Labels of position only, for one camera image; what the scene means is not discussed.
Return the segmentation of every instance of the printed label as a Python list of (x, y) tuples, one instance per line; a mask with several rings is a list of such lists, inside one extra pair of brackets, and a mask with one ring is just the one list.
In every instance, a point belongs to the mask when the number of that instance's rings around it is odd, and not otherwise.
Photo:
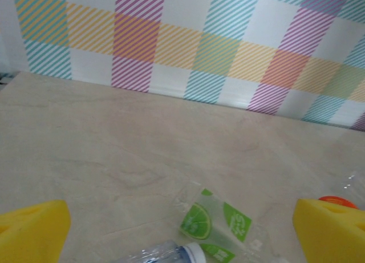
[(251, 225), (251, 219), (226, 202), (224, 202), (223, 212), (230, 231), (238, 240), (244, 242)]
[(213, 193), (212, 193), (210, 190), (208, 190), (208, 189), (204, 189), (204, 190), (201, 192), (201, 194), (202, 194), (203, 196), (211, 196)]
[(195, 239), (207, 239), (212, 230), (212, 222), (206, 209), (195, 203), (186, 214), (180, 229), (183, 233)]
[(213, 256), (218, 262), (228, 263), (234, 259), (235, 254), (230, 251), (212, 244), (200, 244), (200, 247), (206, 251), (207, 254)]

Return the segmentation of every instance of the green striped square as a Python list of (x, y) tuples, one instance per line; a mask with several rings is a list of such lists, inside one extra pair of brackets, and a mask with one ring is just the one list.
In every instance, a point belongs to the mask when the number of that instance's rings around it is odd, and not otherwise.
[(322, 95), (347, 99), (364, 79), (365, 69), (343, 64)]
[(239, 46), (239, 40), (204, 33), (192, 69), (227, 76)]

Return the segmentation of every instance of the water bottle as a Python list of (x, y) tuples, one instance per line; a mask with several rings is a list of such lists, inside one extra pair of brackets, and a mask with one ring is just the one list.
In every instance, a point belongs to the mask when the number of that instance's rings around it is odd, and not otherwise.
[(353, 171), (337, 180), (330, 187), (330, 193), (320, 200), (365, 210), (365, 174)]
[(206, 259), (199, 244), (193, 242), (178, 246), (169, 240), (114, 263), (206, 263)]

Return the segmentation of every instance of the beige countertop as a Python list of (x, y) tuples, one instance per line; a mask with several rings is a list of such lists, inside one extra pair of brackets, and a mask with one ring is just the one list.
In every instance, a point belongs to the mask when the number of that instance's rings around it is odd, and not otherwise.
[(364, 167), (363, 132), (30, 73), (0, 92), (0, 130), (0, 212), (65, 199), (60, 262), (108, 262), (165, 240), (159, 220), (190, 179), (302, 263), (296, 200)]

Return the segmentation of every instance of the checkered wall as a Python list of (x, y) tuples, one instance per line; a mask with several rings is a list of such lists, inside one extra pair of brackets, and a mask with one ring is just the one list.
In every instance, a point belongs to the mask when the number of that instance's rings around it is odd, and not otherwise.
[(365, 131), (365, 0), (0, 0), (0, 14), (17, 70)]

